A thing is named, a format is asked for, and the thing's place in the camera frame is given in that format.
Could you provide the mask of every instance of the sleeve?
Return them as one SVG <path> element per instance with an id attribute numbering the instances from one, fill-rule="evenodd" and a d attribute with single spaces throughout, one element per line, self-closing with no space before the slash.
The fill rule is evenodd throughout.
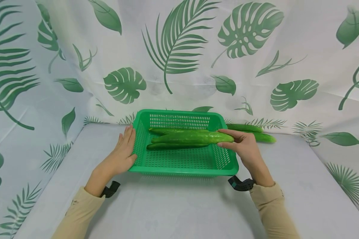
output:
<path id="1" fill-rule="evenodd" d="M 95 197 L 81 187 L 52 239 L 84 239 L 89 222 L 104 200 L 105 196 Z"/>
<path id="2" fill-rule="evenodd" d="M 269 239 L 300 239 L 293 221 L 286 211 L 285 197 L 278 184 L 262 187 L 254 184 L 250 191 Z"/>

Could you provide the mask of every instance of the basket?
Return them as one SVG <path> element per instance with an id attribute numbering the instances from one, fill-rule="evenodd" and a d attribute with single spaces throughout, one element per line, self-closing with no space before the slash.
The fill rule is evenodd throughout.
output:
<path id="1" fill-rule="evenodd" d="M 235 152 L 217 144 L 201 148 L 146 150 L 152 138 L 159 137 L 149 132 L 150 127 L 216 131 L 227 128 L 220 114 L 144 109 L 137 113 L 133 127 L 136 129 L 133 153 L 138 158 L 129 171 L 198 177 L 232 176 L 238 172 Z"/>

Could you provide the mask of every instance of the cucumber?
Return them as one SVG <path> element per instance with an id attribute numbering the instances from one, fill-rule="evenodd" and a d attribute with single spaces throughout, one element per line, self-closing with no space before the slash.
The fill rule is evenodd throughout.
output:
<path id="1" fill-rule="evenodd" d="M 219 132 L 189 131 L 171 133 L 152 139 L 152 143 L 211 144 L 220 142 L 234 142 L 234 138 Z"/>
<path id="2" fill-rule="evenodd" d="M 185 129 L 185 128 L 149 128 L 149 132 L 155 133 L 157 135 L 168 135 L 170 133 L 184 133 L 184 132 L 208 132 L 208 130 L 194 130 L 194 129 Z"/>
<path id="3" fill-rule="evenodd" d="M 254 134 L 255 140 L 257 142 L 264 142 L 264 143 L 275 143 L 276 142 L 276 138 L 274 138 L 271 135 L 265 134 L 265 133 L 248 132 L 248 131 L 246 131 L 246 133 Z"/>
<path id="4" fill-rule="evenodd" d="M 198 148 L 208 146 L 208 144 L 180 144 L 180 143 L 152 143 L 146 146 L 146 149 L 179 149 L 179 148 Z"/>
<path id="5" fill-rule="evenodd" d="M 228 123 L 226 125 L 227 125 L 227 128 L 229 130 L 238 130 L 238 131 L 249 131 L 249 132 L 263 133 L 262 128 L 260 128 L 258 126 L 254 126 L 254 125 L 242 125 L 242 124 L 238 124 L 238 123 Z"/>

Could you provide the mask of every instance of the backdrop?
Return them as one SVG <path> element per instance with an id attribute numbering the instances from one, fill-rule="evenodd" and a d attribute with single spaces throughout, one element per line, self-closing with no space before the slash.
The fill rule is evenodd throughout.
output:
<path id="1" fill-rule="evenodd" d="M 0 0 L 0 235 L 146 108 L 300 135 L 359 209 L 359 0 Z"/>

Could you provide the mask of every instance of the table surface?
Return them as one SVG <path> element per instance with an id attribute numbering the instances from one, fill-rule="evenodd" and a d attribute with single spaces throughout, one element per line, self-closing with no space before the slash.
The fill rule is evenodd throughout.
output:
<path id="1" fill-rule="evenodd" d="M 92 169 L 114 148 L 124 126 L 90 124 L 79 134 L 15 239 L 50 238 Z M 273 135 L 259 144 L 303 239 L 359 238 L 359 211 L 305 141 Z M 237 176 L 250 177 L 239 160 Z M 228 177 L 182 178 L 127 172 L 121 187 L 94 216 L 89 239 L 267 238 L 248 192 Z"/>

